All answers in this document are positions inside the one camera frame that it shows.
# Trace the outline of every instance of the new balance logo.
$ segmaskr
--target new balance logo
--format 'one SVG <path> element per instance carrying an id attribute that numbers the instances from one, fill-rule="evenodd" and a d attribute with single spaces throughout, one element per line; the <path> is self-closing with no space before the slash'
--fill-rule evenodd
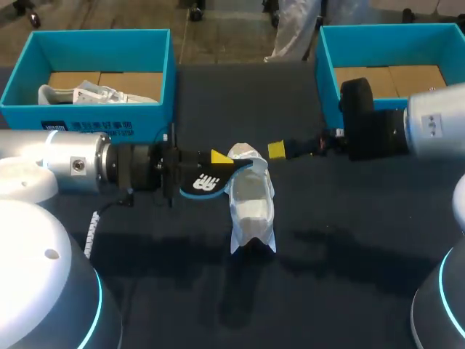
<path id="1" fill-rule="evenodd" d="M 218 182 L 219 178 L 201 174 L 200 178 L 194 182 L 193 187 L 197 190 L 212 191 L 217 186 Z"/>

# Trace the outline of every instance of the label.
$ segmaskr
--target label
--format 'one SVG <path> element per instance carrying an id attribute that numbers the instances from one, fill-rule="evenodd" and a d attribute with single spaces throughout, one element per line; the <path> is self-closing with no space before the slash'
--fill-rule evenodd
<path id="1" fill-rule="evenodd" d="M 110 137 L 133 136 L 132 123 L 130 121 L 93 121 L 71 122 L 71 131 L 76 132 L 104 132 Z"/>
<path id="2" fill-rule="evenodd" d="M 67 131 L 64 121 L 41 121 L 42 128 L 48 130 Z"/>

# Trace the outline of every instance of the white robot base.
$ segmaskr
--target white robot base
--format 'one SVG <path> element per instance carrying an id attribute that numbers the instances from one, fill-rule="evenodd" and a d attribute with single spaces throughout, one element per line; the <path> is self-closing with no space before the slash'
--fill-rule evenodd
<path id="1" fill-rule="evenodd" d="M 120 348 L 118 307 L 63 225 L 27 202 L 0 212 L 0 349 Z"/>

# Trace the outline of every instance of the white sneaker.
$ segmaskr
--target white sneaker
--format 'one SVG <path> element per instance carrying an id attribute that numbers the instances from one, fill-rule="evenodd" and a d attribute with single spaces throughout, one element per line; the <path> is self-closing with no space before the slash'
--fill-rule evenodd
<path id="1" fill-rule="evenodd" d="M 276 253 L 273 219 L 275 189 L 268 172 L 268 163 L 247 143 L 238 143 L 227 154 L 232 159 L 252 159 L 254 164 L 237 174 L 225 188 L 230 197 L 232 218 L 231 254 L 258 238 Z"/>
<path id="2" fill-rule="evenodd" d="M 157 101 L 148 97 L 128 95 L 88 81 L 84 81 L 75 89 L 54 89 L 49 85 L 42 85 L 39 88 L 39 105 L 113 103 L 157 103 Z"/>

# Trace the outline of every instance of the blue led ring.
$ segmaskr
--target blue led ring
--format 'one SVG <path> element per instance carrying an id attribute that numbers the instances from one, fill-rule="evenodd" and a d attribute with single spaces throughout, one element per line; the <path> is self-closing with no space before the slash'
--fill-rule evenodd
<path id="1" fill-rule="evenodd" d="M 453 325 L 456 327 L 457 331 L 462 335 L 463 338 L 465 338 L 464 329 L 462 329 L 462 327 L 458 323 L 456 317 L 452 314 L 452 310 L 449 307 L 448 301 L 445 299 L 444 287 L 442 285 L 442 272 L 444 271 L 445 260 L 448 258 L 448 255 L 450 254 L 450 251 L 452 251 L 452 249 L 449 250 L 449 252 L 446 254 L 444 259 L 442 260 L 441 266 L 440 266 L 440 269 L 439 269 L 439 291 L 440 291 L 440 294 L 441 294 L 442 303 L 444 305 L 444 309 L 445 309 L 446 313 L 449 315 L 449 318 L 452 321 Z"/>

